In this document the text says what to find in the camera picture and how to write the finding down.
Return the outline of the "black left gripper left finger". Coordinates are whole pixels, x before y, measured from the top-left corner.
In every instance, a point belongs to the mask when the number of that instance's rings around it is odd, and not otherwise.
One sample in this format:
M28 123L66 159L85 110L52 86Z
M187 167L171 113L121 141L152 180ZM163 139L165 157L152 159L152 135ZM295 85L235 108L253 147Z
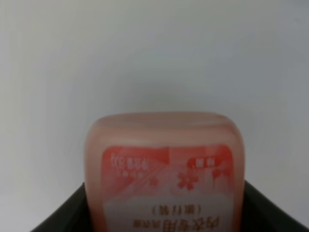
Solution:
M82 184L55 212L32 232L92 232L93 226Z

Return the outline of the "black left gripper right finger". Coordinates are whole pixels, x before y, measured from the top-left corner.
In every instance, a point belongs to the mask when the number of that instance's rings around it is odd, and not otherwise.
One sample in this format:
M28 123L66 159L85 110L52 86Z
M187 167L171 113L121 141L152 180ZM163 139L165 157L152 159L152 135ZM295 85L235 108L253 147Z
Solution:
M309 229L245 182L242 210L244 232L308 232Z

